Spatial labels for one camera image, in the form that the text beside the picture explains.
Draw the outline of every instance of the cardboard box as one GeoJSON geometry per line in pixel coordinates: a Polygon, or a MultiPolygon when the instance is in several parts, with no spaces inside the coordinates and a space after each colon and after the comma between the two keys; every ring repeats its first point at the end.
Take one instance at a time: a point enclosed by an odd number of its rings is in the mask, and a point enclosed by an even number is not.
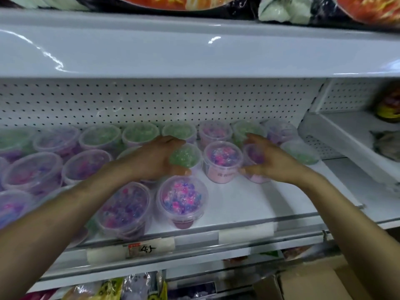
{"type": "Polygon", "coordinates": [[[343,256],[290,267],[253,288],[258,300],[372,300],[343,256]]]}

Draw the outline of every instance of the plastic container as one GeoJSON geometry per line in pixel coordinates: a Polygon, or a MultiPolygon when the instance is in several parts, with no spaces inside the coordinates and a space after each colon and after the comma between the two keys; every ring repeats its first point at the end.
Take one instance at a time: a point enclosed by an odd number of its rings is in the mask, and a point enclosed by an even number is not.
{"type": "Polygon", "coordinates": [[[7,190],[22,190],[41,200],[61,186],[62,159],[54,153],[36,153],[15,161],[3,173],[7,190]]]}
{"type": "Polygon", "coordinates": [[[321,160],[318,152],[311,146],[305,144],[300,138],[287,141],[283,143],[280,148],[305,165],[313,165],[321,160]]]}
{"type": "Polygon", "coordinates": [[[12,163],[33,153],[32,139],[35,134],[33,128],[0,129],[0,157],[12,163]]]}
{"type": "MultiPolygon", "coordinates": [[[[243,147],[243,165],[251,166],[264,163],[263,151],[258,149],[255,144],[247,144],[243,147]]],[[[271,181],[269,178],[260,175],[244,175],[248,180],[254,183],[265,183],[271,181]]]]}
{"type": "Polygon", "coordinates": [[[215,141],[228,141],[232,137],[232,128],[221,121],[205,121],[199,126],[200,143],[204,149],[215,141]]]}
{"type": "Polygon", "coordinates": [[[197,129],[187,122],[171,122],[164,126],[161,134],[163,136],[174,136],[193,144],[197,138],[197,129]]]}
{"type": "Polygon", "coordinates": [[[137,122],[123,131],[123,142],[128,147],[142,146],[160,134],[160,130],[150,122],[137,122]]]}
{"type": "Polygon", "coordinates": [[[80,130],[74,126],[60,126],[38,133],[33,139],[33,148],[38,152],[50,152],[68,161],[81,151],[78,144],[80,130]]]}
{"type": "Polygon", "coordinates": [[[196,145],[186,143],[172,153],[170,163],[190,168],[194,175],[202,169],[203,156],[196,145]]]}
{"type": "Polygon", "coordinates": [[[243,164],[243,154],[239,147],[224,141],[207,145],[203,157],[208,179],[219,184],[231,181],[243,164]]]}
{"type": "Polygon", "coordinates": [[[252,134],[257,134],[265,137],[265,132],[261,124],[255,122],[255,121],[238,121],[236,122],[233,127],[233,140],[234,143],[238,147],[243,146],[243,142],[246,140],[247,133],[252,133],[252,134]]]}
{"type": "MultiPolygon", "coordinates": [[[[0,181],[1,181],[2,178],[3,178],[3,173],[4,173],[4,171],[6,170],[6,168],[7,168],[9,165],[10,165],[10,163],[8,163],[8,161],[7,161],[5,158],[0,157],[0,181]]],[[[0,191],[3,191],[3,190],[4,190],[4,188],[3,188],[3,186],[2,186],[1,183],[0,183],[0,191]]]]}
{"type": "Polygon", "coordinates": [[[0,229],[30,212],[34,206],[33,196],[25,191],[0,192],[0,229]]]}
{"type": "Polygon", "coordinates": [[[263,126],[267,139],[278,146],[298,137],[297,128],[282,119],[269,119],[263,126]]]}
{"type": "Polygon", "coordinates": [[[94,218],[106,235],[135,241],[151,224],[151,207],[149,189],[143,184],[130,182],[108,199],[94,218]]]}
{"type": "Polygon", "coordinates": [[[89,127],[79,136],[79,144],[84,150],[105,150],[113,157],[123,150],[121,130],[111,124],[89,127]]]}
{"type": "Polygon", "coordinates": [[[207,202],[207,187],[193,176],[172,176],[157,192],[159,212],[181,230],[203,216],[207,202]]]}
{"type": "Polygon", "coordinates": [[[75,185],[95,174],[101,167],[112,161],[112,156],[104,150],[83,151],[69,159],[63,166],[63,181],[75,185]]]}
{"type": "MultiPolygon", "coordinates": [[[[117,160],[136,151],[140,146],[134,146],[134,147],[129,147],[126,150],[124,150],[120,155],[118,156],[117,160]]],[[[147,186],[148,188],[152,188],[154,184],[157,182],[157,180],[141,180],[140,181],[142,184],[147,186]]]]}
{"type": "MultiPolygon", "coordinates": [[[[62,193],[63,191],[66,191],[70,188],[72,188],[73,185],[67,185],[61,188],[58,188],[55,191],[52,191],[50,194],[48,194],[45,198],[43,198],[40,201],[40,204],[43,204],[49,200],[54,199],[55,197],[58,196],[58,194],[62,193]]],[[[72,238],[70,244],[68,245],[67,248],[71,247],[76,247],[80,243],[82,243],[84,240],[93,237],[96,234],[97,228],[96,228],[96,223],[94,219],[90,219],[84,227],[82,227],[72,238]]]]}

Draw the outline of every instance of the right hand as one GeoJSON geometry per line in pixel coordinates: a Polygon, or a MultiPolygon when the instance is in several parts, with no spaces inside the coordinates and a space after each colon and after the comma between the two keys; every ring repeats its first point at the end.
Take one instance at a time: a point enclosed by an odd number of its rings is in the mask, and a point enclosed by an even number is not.
{"type": "Polygon", "coordinates": [[[242,167],[239,169],[242,174],[266,176],[275,181],[297,185],[304,178],[307,179],[309,173],[315,173],[262,136],[248,133],[244,143],[254,143],[262,149],[265,161],[263,164],[242,167]]]}

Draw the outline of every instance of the price tag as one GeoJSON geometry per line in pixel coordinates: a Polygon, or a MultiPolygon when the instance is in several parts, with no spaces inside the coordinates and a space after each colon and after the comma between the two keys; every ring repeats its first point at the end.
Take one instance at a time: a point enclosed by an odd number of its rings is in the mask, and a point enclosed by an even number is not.
{"type": "Polygon", "coordinates": [[[175,238],[152,239],[128,244],[126,247],[128,248],[129,258],[172,252],[175,249],[175,238]]]}

